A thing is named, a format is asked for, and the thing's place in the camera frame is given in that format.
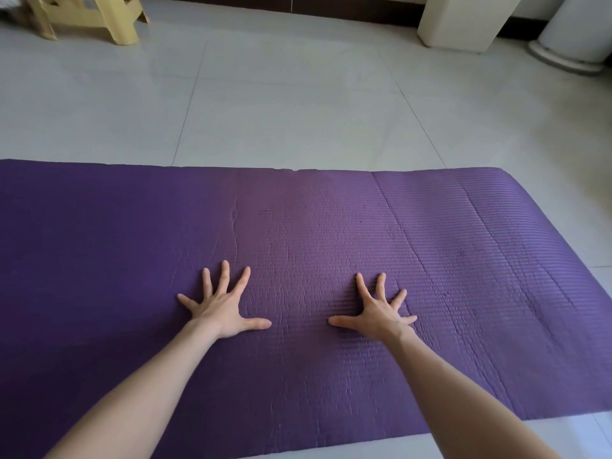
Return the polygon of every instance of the person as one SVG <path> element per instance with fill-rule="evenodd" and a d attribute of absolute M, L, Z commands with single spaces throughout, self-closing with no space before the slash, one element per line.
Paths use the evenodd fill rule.
<path fill-rule="evenodd" d="M 267 319 L 240 315 L 238 304 L 251 270 L 244 269 L 234 289 L 228 291 L 229 268 L 224 261 L 214 292 L 210 271 L 203 270 L 201 303 L 178 295 L 191 311 L 191 320 L 156 356 L 91 408 L 45 458 L 137 459 L 152 455 L 183 388 L 215 341 L 272 325 Z M 359 316 L 332 316 L 329 324 L 358 331 L 388 348 L 445 459 L 559 459 L 509 409 L 419 339 L 410 326 L 417 317 L 398 314 L 406 290 L 389 303 L 384 273 L 378 277 L 376 297 L 369 293 L 360 273 L 356 282 L 363 312 Z"/>

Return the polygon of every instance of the stool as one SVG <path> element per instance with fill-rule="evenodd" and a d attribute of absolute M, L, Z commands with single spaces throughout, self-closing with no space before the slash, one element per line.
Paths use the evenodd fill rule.
<path fill-rule="evenodd" d="M 39 24 L 40 32 L 48 40 L 56 40 L 52 24 L 78 27 L 104 27 L 117 45 L 138 42 L 134 28 L 136 20 L 149 23 L 140 0 L 91 0 L 97 7 L 90 8 L 85 0 L 27 0 Z"/>

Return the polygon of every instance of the person's right arm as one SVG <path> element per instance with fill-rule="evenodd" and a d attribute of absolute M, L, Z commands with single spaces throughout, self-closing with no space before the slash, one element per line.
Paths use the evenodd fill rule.
<path fill-rule="evenodd" d="M 434 353 L 409 326 L 416 316 L 397 313 L 406 290 L 387 303 L 385 274 L 372 298 L 357 274 L 363 313 L 333 316 L 336 327 L 382 341 L 399 364 L 445 459 L 560 459 L 509 409 Z"/>

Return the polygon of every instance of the tiled floor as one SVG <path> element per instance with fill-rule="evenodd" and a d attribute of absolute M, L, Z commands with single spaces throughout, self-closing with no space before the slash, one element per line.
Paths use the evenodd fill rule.
<path fill-rule="evenodd" d="M 612 293 L 612 75 L 496 40 L 142 0 L 141 43 L 0 25 L 0 158 L 409 171 L 499 166 Z M 612 459 L 612 414 L 529 423 L 567 459 Z M 429 435 L 283 454 L 439 458 Z"/>

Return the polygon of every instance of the baseboard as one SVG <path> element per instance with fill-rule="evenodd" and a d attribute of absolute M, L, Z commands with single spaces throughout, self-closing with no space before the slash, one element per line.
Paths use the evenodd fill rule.
<path fill-rule="evenodd" d="M 417 27 L 424 5 L 394 0 L 180 0 L 210 5 L 235 6 L 255 10 L 309 14 L 322 18 Z M 511 17 L 499 32 L 500 37 L 519 40 L 538 38 L 547 21 Z"/>

